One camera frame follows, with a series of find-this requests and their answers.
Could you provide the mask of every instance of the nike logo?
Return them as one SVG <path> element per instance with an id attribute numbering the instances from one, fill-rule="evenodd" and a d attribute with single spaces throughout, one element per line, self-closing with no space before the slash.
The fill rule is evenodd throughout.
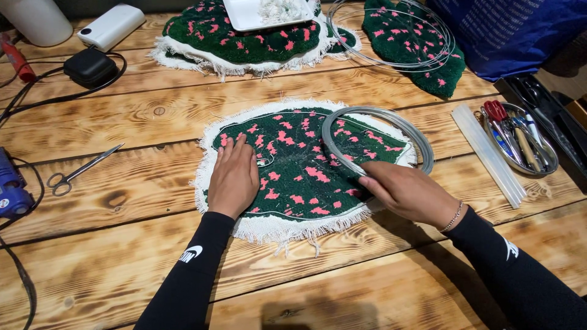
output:
<path id="1" fill-rule="evenodd" d="M 508 259 L 510 258 L 510 254 L 513 254 L 515 258 L 518 258 L 518 254 L 519 254 L 518 247 L 515 246 L 514 243 L 506 240 L 505 237 L 504 237 L 504 241 L 505 241 L 505 246 L 508 248 L 508 255 L 506 256 L 505 260 L 508 261 Z"/>
<path id="2" fill-rule="evenodd" d="M 203 250 L 202 247 L 199 245 L 196 245 L 195 247 L 187 248 L 181 254 L 180 261 L 188 263 L 190 260 L 197 257 L 200 253 L 202 253 L 202 250 Z"/>

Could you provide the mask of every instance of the white tray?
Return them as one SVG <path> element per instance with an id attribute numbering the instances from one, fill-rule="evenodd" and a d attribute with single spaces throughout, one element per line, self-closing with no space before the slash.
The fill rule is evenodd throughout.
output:
<path id="1" fill-rule="evenodd" d="M 314 18 L 314 13 L 305 0 L 299 0 L 302 4 L 302 18 L 295 21 L 264 25 L 259 16 L 261 0 L 224 0 L 224 7 L 230 18 L 232 27 L 241 32 L 274 28 L 302 23 Z"/>

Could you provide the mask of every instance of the white bottle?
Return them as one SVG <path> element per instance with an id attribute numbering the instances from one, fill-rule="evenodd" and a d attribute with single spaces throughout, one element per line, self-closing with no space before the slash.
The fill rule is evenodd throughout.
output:
<path id="1" fill-rule="evenodd" d="M 53 0 L 0 0 L 0 12 L 37 46 L 57 45 L 73 33 L 72 25 Z"/>

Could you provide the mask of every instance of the red object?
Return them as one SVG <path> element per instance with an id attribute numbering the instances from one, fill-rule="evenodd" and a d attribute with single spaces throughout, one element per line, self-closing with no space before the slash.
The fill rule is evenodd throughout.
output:
<path id="1" fill-rule="evenodd" d="M 496 122 L 500 122 L 508 116 L 505 112 L 504 106 L 497 100 L 486 101 L 483 103 L 483 106 L 489 117 Z"/>
<path id="2" fill-rule="evenodd" d="M 31 82 L 36 78 L 36 74 L 31 69 L 31 66 L 26 64 L 25 58 L 22 54 L 14 47 L 12 42 L 10 41 L 10 36 L 6 33 L 3 33 L 0 36 L 0 42 L 2 45 L 2 50 L 6 53 L 8 60 L 12 63 L 14 67 L 14 71 L 18 73 L 18 77 L 24 82 Z"/>

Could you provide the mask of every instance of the black case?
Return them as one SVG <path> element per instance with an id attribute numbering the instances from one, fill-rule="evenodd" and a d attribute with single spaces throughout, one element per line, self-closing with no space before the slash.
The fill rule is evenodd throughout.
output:
<path id="1" fill-rule="evenodd" d="M 538 107 L 542 109 L 548 121 L 564 135 L 568 143 L 562 143 L 557 139 L 555 133 L 551 132 L 550 129 L 546 129 L 548 123 L 545 123 L 544 118 L 535 112 L 532 104 L 527 103 L 523 97 L 520 97 L 518 88 L 522 88 L 522 86 L 514 82 L 514 79 L 519 79 L 518 81 L 523 82 L 527 81 L 537 87 L 542 96 Z M 539 130 L 548 138 L 552 147 L 556 150 L 561 166 L 581 189 L 581 192 L 587 194 L 587 131 L 532 75 L 501 78 L 494 84 L 494 87 L 508 102 L 530 112 Z"/>
<path id="2" fill-rule="evenodd" d="M 93 48 L 84 49 L 63 64 L 63 72 L 87 89 L 99 87 L 118 74 L 116 62 Z"/>

